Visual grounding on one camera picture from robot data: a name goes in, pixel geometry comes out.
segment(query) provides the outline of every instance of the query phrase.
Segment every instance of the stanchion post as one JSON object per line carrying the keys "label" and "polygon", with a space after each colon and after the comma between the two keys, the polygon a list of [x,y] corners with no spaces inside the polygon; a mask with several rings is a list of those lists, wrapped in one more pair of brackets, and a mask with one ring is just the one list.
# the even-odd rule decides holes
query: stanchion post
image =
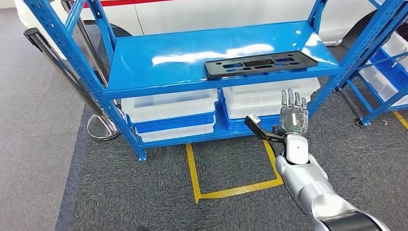
{"label": "stanchion post", "polygon": [[109,140],[116,137],[120,131],[115,124],[105,115],[96,101],[91,97],[84,84],[76,78],[74,72],[58,56],[57,52],[46,41],[37,28],[30,28],[24,32],[25,37],[36,46],[40,52],[53,64],[53,66],[62,72],[70,85],[82,98],[82,100],[91,108],[93,115],[88,121],[88,133],[98,140]]}

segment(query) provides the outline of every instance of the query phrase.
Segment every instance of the blue storage rack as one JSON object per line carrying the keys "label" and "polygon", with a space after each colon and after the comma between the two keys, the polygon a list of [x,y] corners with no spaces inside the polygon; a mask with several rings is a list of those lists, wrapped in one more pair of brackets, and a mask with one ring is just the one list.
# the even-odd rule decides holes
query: blue storage rack
{"label": "blue storage rack", "polygon": [[[247,130],[228,130],[222,105],[218,101],[213,133],[143,143],[123,119],[112,99],[329,76],[327,83],[308,105],[309,115],[312,116],[339,81],[344,79],[369,51],[385,26],[395,21],[393,15],[403,3],[401,0],[386,0],[382,6],[378,5],[379,8],[368,26],[338,64],[317,35],[327,0],[316,0],[305,21],[125,38],[115,37],[99,0],[86,0],[101,30],[111,64],[109,83],[105,89],[71,36],[84,1],[76,1],[78,6],[73,7],[74,10],[68,15],[70,20],[66,24],[61,22],[48,0],[24,2],[84,80],[101,108],[120,129],[140,161],[147,160],[146,148],[234,138],[252,133]],[[282,51],[302,51],[319,64],[302,70],[211,81],[206,80],[204,75],[205,61]]]}
{"label": "blue storage rack", "polygon": [[[408,16],[408,4],[402,1],[402,4],[399,10],[396,12],[394,18],[384,25],[382,33],[377,36],[369,49],[362,55],[362,57],[349,69],[348,73],[339,81],[337,90],[342,90],[345,85],[349,85],[350,88],[354,91],[356,96],[360,99],[363,105],[368,110],[368,115],[364,117],[356,118],[355,122],[357,125],[368,126],[371,123],[371,120],[379,116],[381,113],[398,111],[408,109],[408,104],[392,106],[406,94],[408,94],[408,73],[401,64],[396,64],[394,67],[393,64],[396,62],[396,59],[402,56],[407,56],[408,52],[404,52],[399,55],[390,56],[384,51],[381,46],[388,40],[396,29],[404,23],[405,19]],[[384,101],[379,95],[378,92],[368,83],[358,72],[360,69],[374,65],[398,90],[398,93],[393,97]],[[375,96],[375,99],[380,103],[380,106],[373,109],[370,103],[366,98],[361,94],[358,88],[352,82],[353,78],[358,77],[367,89]]]}

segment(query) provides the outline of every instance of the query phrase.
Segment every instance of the gray floor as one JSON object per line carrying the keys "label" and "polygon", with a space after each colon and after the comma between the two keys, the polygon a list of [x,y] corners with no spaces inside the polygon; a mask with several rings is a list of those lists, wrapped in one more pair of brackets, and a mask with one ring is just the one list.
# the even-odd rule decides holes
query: gray floor
{"label": "gray floor", "polygon": [[0,230],[53,230],[84,104],[0,10]]}

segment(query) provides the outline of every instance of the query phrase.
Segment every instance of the yellow floor tape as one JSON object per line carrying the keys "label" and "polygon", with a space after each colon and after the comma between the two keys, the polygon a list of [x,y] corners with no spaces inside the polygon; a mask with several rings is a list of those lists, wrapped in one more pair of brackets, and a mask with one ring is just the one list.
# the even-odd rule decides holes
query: yellow floor tape
{"label": "yellow floor tape", "polygon": [[399,112],[393,112],[393,113],[398,118],[398,120],[401,122],[401,124],[404,125],[406,129],[408,129],[408,122],[402,117],[402,115]]}
{"label": "yellow floor tape", "polygon": [[198,183],[197,170],[195,169],[194,155],[192,153],[192,147],[190,143],[186,144],[186,150],[187,150],[187,158],[189,160],[192,190],[194,192],[194,200],[195,200],[195,203],[197,204],[198,200],[201,197],[201,191],[200,191],[200,184]]}
{"label": "yellow floor tape", "polygon": [[186,144],[187,158],[188,158],[189,167],[190,167],[191,184],[192,184],[192,189],[194,193],[195,203],[197,204],[200,199],[219,199],[219,198],[223,198],[227,196],[234,196],[234,195],[239,195],[243,193],[249,193],[249,192],[254,192],[254,191],[258,191],[262,189],[272,188],[272,187],[276,187],[276,186],[283,184],[282,178],[276,170],[275,155],[271,147],[269,146],[268,142],[264,141],[264,146],[266,148],[269,159],[271,161],[273,171],[275,172],[276,179],[268,180],[268,181],[261,182],[261,183],[241,186],[237,188],[201,194],[200,184],[198,182],[198,176],[197,176],[197,169],[195,167],[194,154],[191,148],[191,144],[189,143]]}

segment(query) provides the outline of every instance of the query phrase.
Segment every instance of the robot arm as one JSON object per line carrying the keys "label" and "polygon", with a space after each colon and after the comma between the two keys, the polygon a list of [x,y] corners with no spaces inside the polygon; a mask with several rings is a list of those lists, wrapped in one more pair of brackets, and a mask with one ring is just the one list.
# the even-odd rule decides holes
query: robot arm
{"label": "robot arm", "polygon": [[316,231],[387,231],[381,221],[365,213],[336,194],[326,172],[309,153],[307,139],[308,112],[306,100],[292,90],[282,91],[282,109],[278,129],[270,133],[259,126],[261,121],[249,115],[245,124],[263,140],[282,143],[285,150],[276,157],[276,168],[283,182],[302,212]]}

